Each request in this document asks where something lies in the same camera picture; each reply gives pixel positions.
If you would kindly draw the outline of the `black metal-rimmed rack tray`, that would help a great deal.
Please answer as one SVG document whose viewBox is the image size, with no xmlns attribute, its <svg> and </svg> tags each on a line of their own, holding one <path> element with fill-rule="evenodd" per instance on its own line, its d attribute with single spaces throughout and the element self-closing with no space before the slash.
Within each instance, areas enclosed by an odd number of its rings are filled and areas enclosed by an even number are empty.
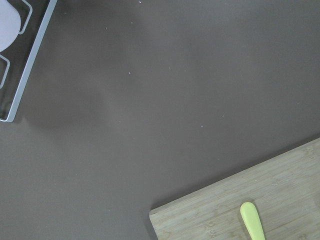
<svg viewBox="0 0 320 240">
<path fill-rule="evenodd" d="M 21 26 L 14 42 L 0 52 L 0 120 L 14 121 L 55 0 L 7 0 L 18 11 Z"/>
</svg>

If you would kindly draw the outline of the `bamboo cutting board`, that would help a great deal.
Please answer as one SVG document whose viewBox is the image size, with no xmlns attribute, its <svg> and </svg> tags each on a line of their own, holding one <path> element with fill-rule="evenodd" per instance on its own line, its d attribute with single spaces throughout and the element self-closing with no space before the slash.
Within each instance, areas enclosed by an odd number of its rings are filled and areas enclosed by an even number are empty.
<svg viewBox="0 0 320 240">
<path fill-rule="evenodd" d="M 256 206 L 266 239 L 319 239 L 320 141 L 153 209 L 149 218 L 160 240 L 248 240 L 245 202 Z"/>
</svg>

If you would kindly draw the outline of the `pale pink mug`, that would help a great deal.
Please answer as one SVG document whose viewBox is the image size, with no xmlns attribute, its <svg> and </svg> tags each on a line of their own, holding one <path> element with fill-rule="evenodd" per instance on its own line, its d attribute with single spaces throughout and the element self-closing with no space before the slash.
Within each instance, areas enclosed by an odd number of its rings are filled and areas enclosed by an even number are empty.
<svg viewBox="0 0 320 240">
<path fill-rule="evenodd" d="M 7 49 L 17 38 L 21 17 L 7 0 L 0 1 L 0 51 Z"/>
</svg>

